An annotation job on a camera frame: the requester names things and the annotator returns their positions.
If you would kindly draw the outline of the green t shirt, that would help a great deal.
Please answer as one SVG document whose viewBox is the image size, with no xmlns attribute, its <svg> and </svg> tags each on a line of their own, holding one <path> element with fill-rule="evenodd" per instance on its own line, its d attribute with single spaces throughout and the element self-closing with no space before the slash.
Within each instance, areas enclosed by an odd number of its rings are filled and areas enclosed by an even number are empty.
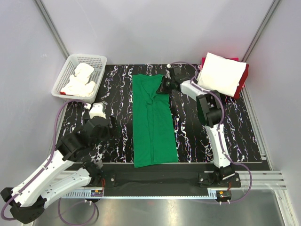
<svg viewBox="0 0 301 226">
<path fill-rule="evenodd" d="M 158 94 L 162 75 L 132 77 L 134 167 L 178 162 L 169 95 Z"/>
</svg>

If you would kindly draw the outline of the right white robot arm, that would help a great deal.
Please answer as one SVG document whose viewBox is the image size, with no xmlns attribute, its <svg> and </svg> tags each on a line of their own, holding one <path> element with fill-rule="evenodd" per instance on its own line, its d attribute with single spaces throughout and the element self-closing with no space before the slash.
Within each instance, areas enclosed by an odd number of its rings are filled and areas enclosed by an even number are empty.
<svg viewBox="0 0 301 226">
<path fill-rule="evenodd" d="M 181 72 L 179 66 L 167 65 L 168 73 L 163 76 L 161 84 L 156 91 L 157 94 L 170 94 L 176 90 L 196 101 L 198 119 L 205 127 L 211 143 L 215 170 L 209 174 L 202 185 L 216 184 L 225 186 L 230 178 L 235 175 L 232 161 L 229 156 L 224 137 L 224 108 L 220 93 L 216 90 L 209 91 L 200 87 L 192 79 Z"/>
</svg>

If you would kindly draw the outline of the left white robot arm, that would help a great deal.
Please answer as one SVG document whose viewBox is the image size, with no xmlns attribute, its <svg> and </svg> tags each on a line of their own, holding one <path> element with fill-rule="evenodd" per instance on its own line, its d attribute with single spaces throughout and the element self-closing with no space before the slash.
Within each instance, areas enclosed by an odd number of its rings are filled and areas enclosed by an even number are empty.
<svg viewBox="0 0 301 226">
<path fill-rule="evenodd" d="M 50 156 L 21 184 L 4 188 L 0 195 L 10 207 L 11 220 L 28 224 L 36 220 L 54 201 L 83 186 L 97 186 L 104 181 L 102 163 L 87 161 L 73 174 L 54 179 L 101 142 L 118 136 L 116 119 L 95 116 L 57 142 Z"/>
</svg>

